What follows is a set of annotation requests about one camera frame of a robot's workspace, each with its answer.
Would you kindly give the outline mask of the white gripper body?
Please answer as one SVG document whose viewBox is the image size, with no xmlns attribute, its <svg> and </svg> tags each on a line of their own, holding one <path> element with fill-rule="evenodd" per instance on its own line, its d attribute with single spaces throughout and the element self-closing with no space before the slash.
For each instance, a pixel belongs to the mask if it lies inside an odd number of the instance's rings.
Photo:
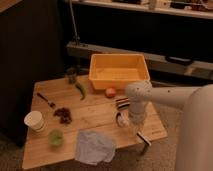
<svg viewBox="0 0 213 171">
<path fill-rule="evenodd" d="M 130 113 L 129 114 L 130 127 L 134 134 L 136 134 L 137 132 L 140 132 L 142 130 L 145 119 L 146 119 L 145 113 L 142 113 L 142 114 Z"/>
</svg>

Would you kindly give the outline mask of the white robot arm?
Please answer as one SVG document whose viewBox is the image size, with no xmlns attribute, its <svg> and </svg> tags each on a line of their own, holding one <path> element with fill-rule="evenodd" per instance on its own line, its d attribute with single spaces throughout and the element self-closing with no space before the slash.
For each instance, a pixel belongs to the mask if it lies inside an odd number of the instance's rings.
<svg viewBox="0 0 213 171">
<path fill-rule="evenodd" d="M 213 171 L 213 84 L 200 87 L 153 87 L 149 81 L 129 84 L 129 116 L 137 123 L 144 102 L 183 110 L 176 150 L 175 171 Z"/>
</svg>

